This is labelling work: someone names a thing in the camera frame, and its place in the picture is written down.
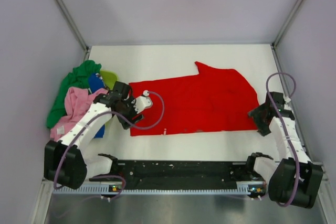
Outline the red t shirt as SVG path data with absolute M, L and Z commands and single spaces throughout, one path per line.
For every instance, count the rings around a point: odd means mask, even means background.
M 257 93 L 235 69 L 196 62 L 197 75 L 131 83 L 137 97 L 151 92 L 140 129 L 131 136 L 256 130 L 248 112 L 259 106 Z

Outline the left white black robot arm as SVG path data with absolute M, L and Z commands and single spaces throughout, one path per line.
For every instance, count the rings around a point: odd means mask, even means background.
M 54 183 L 55 189 L 78 189 L 85 180 L 102 175 L 114 180 L 119 174 L 115 157 L 96 153 L 85 156 L 89 144 L 99 130 L 117 118 L 124 130 L 140 129 L 143 111 L 153 102 L 151 92 L 144 90 L 137 97 L 130 85 L 117 81 L 113 89 L 101 89 L 93 95 L 79 119 L 59 124 L 44 149 L 44 178 Z

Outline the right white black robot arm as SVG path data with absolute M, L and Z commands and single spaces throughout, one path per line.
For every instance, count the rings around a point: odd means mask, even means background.
M 261 177 L 271 201 L 281 206 L 293 205 L 310 209 L 323 177 L 320 165 L 307 155 L 296 130 L 295 116 L 283 93 L 268 92 L 265 102 L 248 113 L 261 136 L 271 135 L 276 141 L 280 161 L 257 152 L 247 158 L 245 174 Z

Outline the lime green tray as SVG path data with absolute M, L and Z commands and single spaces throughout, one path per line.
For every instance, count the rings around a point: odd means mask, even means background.
M 100 70 L 100 75 L 103 82 L 109 89 L 113 89 L 114 84 L 119 81 L 117 74 L 108 70 Z

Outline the blue t shirt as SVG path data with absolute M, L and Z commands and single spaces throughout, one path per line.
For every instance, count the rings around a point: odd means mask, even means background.
M 88 78 L 88 84 L 91 93 L 96 93 L 99 89 L 106 88 L 103 78 L 99 73 L 93 73 Z M 95 138 L 103 138 L 104 133 L 105 133 L 105 125 L 103 125 L 100 128 L 100 130 L 96 133 Z

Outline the pink t shirt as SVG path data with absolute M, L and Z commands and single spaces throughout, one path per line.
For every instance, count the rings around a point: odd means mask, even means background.
M 62 116 L 56 125 L 51 128 L 50 138 L 58 141 L 62 136 L 70 132 L 89 110 L 95 97 L 99 94 L 107 93 L 108 90 L 104 88 L 100 88 L 93 94 L 89 94 L 88 89 L 70 87 L 64 101 L 66 115 Z

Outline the green t shirt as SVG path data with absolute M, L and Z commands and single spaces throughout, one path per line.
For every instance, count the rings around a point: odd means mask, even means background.
M 88 89 L 88 79 L 92 74 L 100 73 L 102 65 L 93 60 L 86 60 L 80 66 L 74 67 L 72 72 L 68 73 L 60 83 L 55 101 L 48 113 L 46 127 L 53 128 L 61 117 L 66 115 L 65 97 L 69 88 L 76 87 Z

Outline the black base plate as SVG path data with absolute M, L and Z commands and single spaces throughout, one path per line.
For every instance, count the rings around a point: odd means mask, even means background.
M 265 191 L 266 182 L 246 162 L 118 160 L 109 175 L 125 179 L 126 189 Z

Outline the left aluminium frame post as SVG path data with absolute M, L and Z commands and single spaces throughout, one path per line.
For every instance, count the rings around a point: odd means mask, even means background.
M 83 50 L 84 53 L 87 53 L 89 51 L 89 46 L 85 42 L 83 36 L 81 35 L 73 17 L 71 16 L 65 2 L 63 0 L 54 0 L 60 13 L 63 16 L 63 19 L 65 20 L 66 24 L 68 25 L 70 31 L 74 35 L 76 41 L 78 42 L 79 46 Z

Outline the aluminium frame post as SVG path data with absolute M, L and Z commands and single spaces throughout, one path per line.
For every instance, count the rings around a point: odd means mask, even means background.
M 81 35 L 73 17 L 71 16 L 65 2 L 63 0 L 54 0 L 60 13 L 63 16 L 63 19 L 65 20 L 66 24 L 68 25 L 70 31 L 74 35 L 76 41 L 78 42 L 79 46 L 83 50 L 84 53 L 87 53 L 89 51 L 89 46 L 85 42 L 83 36 Z
M 286 20 L 284 21 L 283 25 L 281 26 L 275 40 L 271 44 L 271 47 L 273 50 L 275 50 L 281 41 L 283 40 L 285 34 L 291 27 L 292 23 L 295 21 L 298 13 L 300 12 L 301 8 L 303 7 L 303 4 L 305 3 L 306 0 L 296 0 L 290 13 L 288 14 Z

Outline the right aluminium frame post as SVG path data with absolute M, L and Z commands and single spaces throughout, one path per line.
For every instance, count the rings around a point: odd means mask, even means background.
M 283 40 L 285 34 L 291 27 L 292 23 L 295 21 L 298 13 L 300 12 L 301 8 L 303 7 L 303 4 L 305 3 L 306 0 L 296 0 L 290 13 L 288 14 L 286 20 L 284 21 L 283 25 L 281 26 L 275 40 L 271 44 L 271 47 L 273 50 L 275 50 L 281 41 Z

